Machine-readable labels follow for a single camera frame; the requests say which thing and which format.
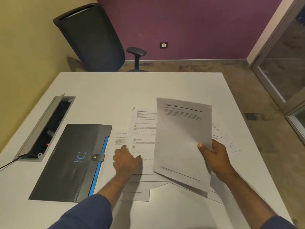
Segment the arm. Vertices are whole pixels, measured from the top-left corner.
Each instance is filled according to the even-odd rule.
[[[134,158],[128,152],[126,145],[123,145],[121,149],[117,149],[114,153],[113,166],[116,170],[116,176],[98,192],[98,194],[105,196],[109,200],[111,209],[116,205],[125,184],[139,167],[142,160],[141,156]]]
[[[109,229],[112,212],[121,192],[138,168],[141,156],[134,158],[123,145],[115,151],[113,166],[115,177],[94,194],[64,213],[49,229],[98,228]]]
[[[219,180],[223,181],[230,189],[250,228],[262,228],[267,221],[270,222],[277,214],[234,170],[226,147],[215,140],[212,140],[212,144],[213,150],[210,151],[199,143],[198,148],[201,154]]]

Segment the chair backrest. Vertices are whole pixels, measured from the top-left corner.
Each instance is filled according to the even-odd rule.
[[[53,20],[88,71],[118,71],[123,46],[104,8],[98,3],[71,10]]]

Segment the wall socket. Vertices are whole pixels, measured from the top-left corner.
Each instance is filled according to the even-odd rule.
[[[168,48],[168,42],[160,42],[160,48],[161,49],[167,49]]]

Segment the blue folder edge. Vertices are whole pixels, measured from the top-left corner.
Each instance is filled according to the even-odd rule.
[[[105,153],[105,149],[106,149],[106,146],[107,146],[108,139],[109,139],[109,137],[105,137],[101,154]],[[93,178],[88,196],[93,195],[93,192],[94,192],[94,189],[95,189],[95,186],[96,186],[98,173],[99,173],[99,170],[101,169],[101,164],[102,164],[102,162],[98,162],[98,164],[97,164],[96,171],[95,171],[95,174],[94,174],[94,178]]]

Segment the purple wall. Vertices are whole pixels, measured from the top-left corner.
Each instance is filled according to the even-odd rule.
[[[146,50],[144,60],[244,59],[281,1],[98,0],[124,49]]]

